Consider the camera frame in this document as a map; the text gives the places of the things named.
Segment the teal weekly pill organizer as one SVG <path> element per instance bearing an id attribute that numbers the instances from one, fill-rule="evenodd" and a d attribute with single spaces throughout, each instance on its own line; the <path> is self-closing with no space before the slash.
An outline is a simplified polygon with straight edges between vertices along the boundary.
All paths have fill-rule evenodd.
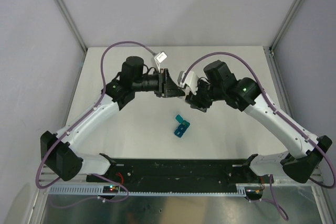
<path id="1" fill-rule="evenodd" d="M 179 114 L 175 117 L 175 119 L 177 120 L 179 125 L 174 130 L 174 135 L 177 136 L 178 138 L 181 138 L 184 135 L 184 133 L 187 131 L 187 129 L 189 128 L 190 122 L 187 121 L 188 125 L 183 125 L 182 122 L 186 120 L 183 119 L 182 116 Z"/>

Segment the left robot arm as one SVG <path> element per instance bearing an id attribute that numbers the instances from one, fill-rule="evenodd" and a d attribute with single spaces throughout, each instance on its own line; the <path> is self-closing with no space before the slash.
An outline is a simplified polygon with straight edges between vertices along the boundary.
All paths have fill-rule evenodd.
<path id="1" fill-rule="evenodd" d="M 144 60 L 130 56 L 121 71 L 107 83 L 92 107 L 56 133 L 40 137 L 41 159 L 60 179 L 69 181 L 78 174 L 98 174 L 104 181 L 116 177 L 116 168 L 105 154 L 79 153 L 79 147 L 100 124 L 120 112 L 136 92 L 153 92 L 159 98 L 183 97 L 184 91 L 172 80 L 167 69 L 144 73 Z"/>

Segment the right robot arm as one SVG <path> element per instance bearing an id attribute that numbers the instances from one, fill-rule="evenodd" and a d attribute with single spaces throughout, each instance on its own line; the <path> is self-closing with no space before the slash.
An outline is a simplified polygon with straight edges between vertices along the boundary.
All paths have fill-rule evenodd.
<path id="1" fill-rule="evenodd" d="M 203 69 L 206 80 L 194 72 L 181 72 L 180 87 L 189 88 L 185 101 L 194 109 L 206 112 L 215 101 L 246 113 L 285 147 L 286 151 L 272 155 L 252 155 L 243 168 L 243 178 L 253 183 L 261 176 L 288 176 L 306 183 L 332 144 L 327 136 L 318 137 L 305 130 L 283 110 L 276 107 L 268 95 L 263 96 L 256 81 L 249 77 L 236 79 L 226 63 L 216 60 Z"/>

